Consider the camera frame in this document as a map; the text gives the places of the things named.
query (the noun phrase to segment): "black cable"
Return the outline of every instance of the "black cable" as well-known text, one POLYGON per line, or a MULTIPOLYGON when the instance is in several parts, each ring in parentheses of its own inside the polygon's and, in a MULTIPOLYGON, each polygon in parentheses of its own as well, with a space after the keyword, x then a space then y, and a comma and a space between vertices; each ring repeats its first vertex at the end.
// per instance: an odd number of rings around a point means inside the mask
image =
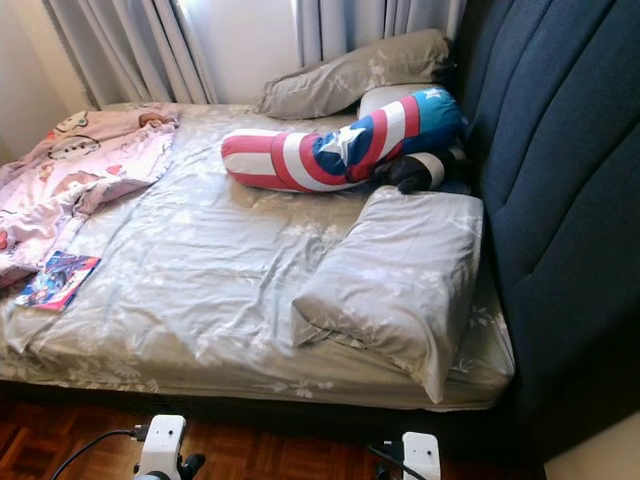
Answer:
POLYGON ((373 453, 375 455, 378 455, 380 458, 384 458, 385 460, 387 460, 388 462, 393 463, 397 467, 400 467, 403 471, 407 472, 409 475, 413 475, 417 480, 426 480, 426 478, 424 478, 422 475, 420 475, 414 469, 412 469, 410 467, 407 467, 404 463, 402 463, 400 460, 394 458, 392 455, 388 454, 387 452, 385 452, 383 450, 379 450, 376 447, 374 447, 373 445, 368 445, 367 448, 369 449, 369 451, 371 453, 373 453))
POLYGON ((60 465, 60 468, 58 470, 56 470, 56 473, 53 474, 53 477, 51 477, 51 480, 56 480, 60 474, 62 473, 62 471, 67 468, 69 466, 69 464, 71 462, 73 462, 76 458, 78 458, 80 455, 82 455, 84 452, 86 452, 87 450, 89 450, 91 447, 93 447, 96 443, 98 443, 100 440, 103 440, 107 437, 112 437, 114 435, 126 435, 128 437, 133 437, 135 436, 135 431, 134 430, 113 430, 111 432, 107 432, 107 433, 103 433, 102 435, 100 435, 98 438, 91 440, 89 443, 87 443, 84 447, 82 447, 80 450, 78 450, 76 453, 74 453, 73 455, 71 455, 66 462, 64 462, 62 465, 60 465))

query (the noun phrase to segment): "gray pillow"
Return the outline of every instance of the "gray pillow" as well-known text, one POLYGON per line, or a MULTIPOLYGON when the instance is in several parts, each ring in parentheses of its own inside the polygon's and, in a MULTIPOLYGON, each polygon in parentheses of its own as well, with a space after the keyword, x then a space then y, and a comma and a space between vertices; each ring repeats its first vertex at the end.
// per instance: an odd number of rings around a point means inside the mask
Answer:
POLYGON ((482 201, 382 187, 292 303, 292 343, 364 345, 424 386, 434 403, 469 318, 482 201))
POLYGON ((360 101, 360 108, 358 109, 358 120, 366 117, 371 112, 378 110, 379 108, 396 102, 404 97, 411 95, 412 93, 425 90, 429 87, 433 87, 433 84, 428 83, 409 83, 407 85, 393 85, 391 87, 378 87, 369 90, 362 96, 360 101))
POLYGON ((372 88, 438 83, 449 64, 449 40, 439 30, 399 35, 267 82, 260 110, 285 120, 331 115, 372 88))

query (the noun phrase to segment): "blue fabric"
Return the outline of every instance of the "blue fabric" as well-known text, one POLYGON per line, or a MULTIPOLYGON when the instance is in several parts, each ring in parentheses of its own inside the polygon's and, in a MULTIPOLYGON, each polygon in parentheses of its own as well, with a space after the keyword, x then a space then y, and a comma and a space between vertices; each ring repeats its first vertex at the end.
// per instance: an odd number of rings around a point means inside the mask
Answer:
POLYGON ((640 367, 615 348, 640 324, 640 2, 468 8, 455 85, 518 362, 515 409, 549 435, 594 433, 638 393, 607 397, 640 367))
MULTIPOLYGON (((434 152, 451 146, 462 129, 462 113, 453 96, 441 87, 432 87, 413 95, 418 106, 415 121, 419 123, 418 135, 402 140, 402 149, 395 156, 417 152, 434 152)), ((374 140, 374 119, 371 115, 357 120, 348 127, 331 132, 315 140, 312 151, 318 165, 331 175, 345 175, 360 164, 371 149, 374 140), (346 138, 353 132, 347 145, 347 159, 341 154, 340 135, 346 138)), ((377 161, 391 160, 388 155, 377 161)))

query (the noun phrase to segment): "bed sheet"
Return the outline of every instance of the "bed sheet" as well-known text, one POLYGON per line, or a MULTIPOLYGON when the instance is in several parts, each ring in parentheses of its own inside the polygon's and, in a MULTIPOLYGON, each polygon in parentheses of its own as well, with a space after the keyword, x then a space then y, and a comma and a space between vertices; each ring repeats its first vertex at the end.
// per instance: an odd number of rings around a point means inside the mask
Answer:
MULTIPOLYGON (((129 105, 112 109, 131 108, 129 105)), ((370 351, 288 347, 291 299, 355 222, 366 191, 287 194, 226 174, 236 128, 326 133, 336 115, 280 121, 253 106, 181 105, 172 165, 102 207, 70 253, 102 262, 62 314, 0 291, 0 378, 78 388, 300 400, 387 408, 488 408, 514 373, 500 304, 482 269, 443 402, 370 351)))

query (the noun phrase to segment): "book cover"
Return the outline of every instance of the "book cover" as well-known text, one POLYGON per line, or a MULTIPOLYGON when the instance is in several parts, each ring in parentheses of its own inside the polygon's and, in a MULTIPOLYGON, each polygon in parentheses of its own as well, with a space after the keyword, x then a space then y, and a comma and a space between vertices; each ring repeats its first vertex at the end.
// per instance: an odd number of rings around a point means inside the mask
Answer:
POLYGON ((98 257, 57 251, 20 292, 18 305, 61 312, 100 262, 98 257))

